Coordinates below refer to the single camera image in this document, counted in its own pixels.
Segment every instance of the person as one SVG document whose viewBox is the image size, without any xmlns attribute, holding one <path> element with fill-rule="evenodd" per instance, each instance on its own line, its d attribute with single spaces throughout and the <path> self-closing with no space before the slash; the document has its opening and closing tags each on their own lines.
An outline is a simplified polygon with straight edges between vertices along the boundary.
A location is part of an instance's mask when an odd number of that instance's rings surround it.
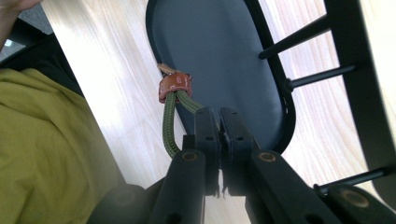
<svg viewBox="0 0 396 224">
<path fill-rule="evenodd" d="M 0 0 L 1 49 L 19 14 L 40 2 Z M 83 95 L 56 82 L 70 72 L 53 56 L 0 69 L 1 223 L 86 223 L 122 181 Z"/>
</svg>

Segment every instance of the bolt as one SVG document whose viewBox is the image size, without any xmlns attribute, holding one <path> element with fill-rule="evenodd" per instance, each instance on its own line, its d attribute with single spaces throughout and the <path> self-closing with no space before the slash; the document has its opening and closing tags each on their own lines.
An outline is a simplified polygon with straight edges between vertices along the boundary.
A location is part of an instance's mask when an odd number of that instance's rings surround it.
<svg viewBox="0 0 396 224">
<path fill-rule="evenodd" d="M 186 152 L 183 155 L 181 155 L 181 158 L 184 161 L 196 161 L 198 159 L 198 156 L 193 152 Z"/>
<path fill-rule="evenodd" d="M 366 197 L 350 189 L 341 189 L 341 196 L 343 196 L 347 202 L 356 207 L 365 208 L 370 205 L 370 202 Z"/>
<path fill-rule="evenodd" d="M 263 152 L 263 153 L 259 154 L 259 159 L 262 161 L 275 161 L 276 156 L 274 156 L 273 154 L 271 154 L 269 152 Z"/>
</svg>

